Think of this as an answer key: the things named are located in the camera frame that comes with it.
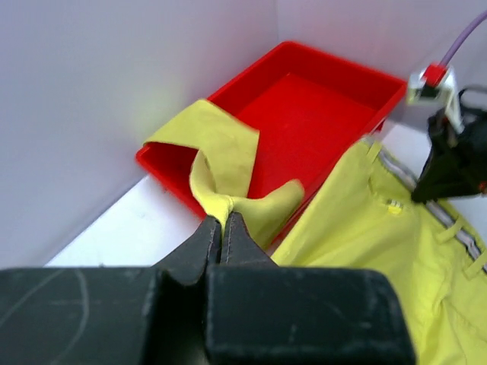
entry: yellow cloth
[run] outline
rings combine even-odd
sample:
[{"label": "yellow cloth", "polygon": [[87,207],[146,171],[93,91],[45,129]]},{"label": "yellow cloth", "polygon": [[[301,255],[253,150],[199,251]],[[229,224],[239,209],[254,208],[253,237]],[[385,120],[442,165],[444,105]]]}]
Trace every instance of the yellow cloth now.
[{"label": "yellow cloth", "polygon": [[265,197],[246,198],[258,141],[258,131],[209,101],[198,100],[146,142],[199,150],[189,176],[193,196],[223,228],[231,211],[240,212],[251,237],[266,247],[299,206],[304,190],[292,180]]},{"label": "yellow cloth", "polygon": [[412,203],[405,185],[414,178],[401,168],[377,143],[352,146],[272,258],[384,273],[420,364],[485,365],[484,243],[448,203]]}]

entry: red plastic tray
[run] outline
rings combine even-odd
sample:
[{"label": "red plastic tray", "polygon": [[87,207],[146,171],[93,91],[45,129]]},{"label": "red plastic tray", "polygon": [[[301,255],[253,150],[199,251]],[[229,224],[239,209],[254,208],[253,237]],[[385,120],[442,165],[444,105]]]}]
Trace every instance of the red plastic tray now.
[{"label": "red plastic tray", "polygon": [[[209,100],[260,130],[248,197],[262,198],[290,179],[299,179],[306,204],[347,148],[380,125],[405,92],[403,80],[283,42]],[[195,155],[189,148],[149,143],[136,158],[204,217],[189,190]]]}]

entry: purple cable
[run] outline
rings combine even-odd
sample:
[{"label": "purple cable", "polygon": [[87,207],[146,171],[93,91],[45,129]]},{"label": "purple cable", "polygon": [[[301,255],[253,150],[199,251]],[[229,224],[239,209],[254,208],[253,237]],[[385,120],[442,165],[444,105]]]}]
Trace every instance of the purple cable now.
[{"label": "purple cable", "polygon": [[473,32],[477,26],[482,23],[485,19],[487,19],[487,10],[481,13],[478,17],[476,17],[472,23],[468,25],[467,28],[458,36],[455,40],[454,44],[451,45],[450,49],[448,50],[447,54],[444,55],[443,59],[440,62],[440,65],[448,65],[451,59],[457,53],[457,50],[460,48],[462,43],[466,40],[466,38]]}]

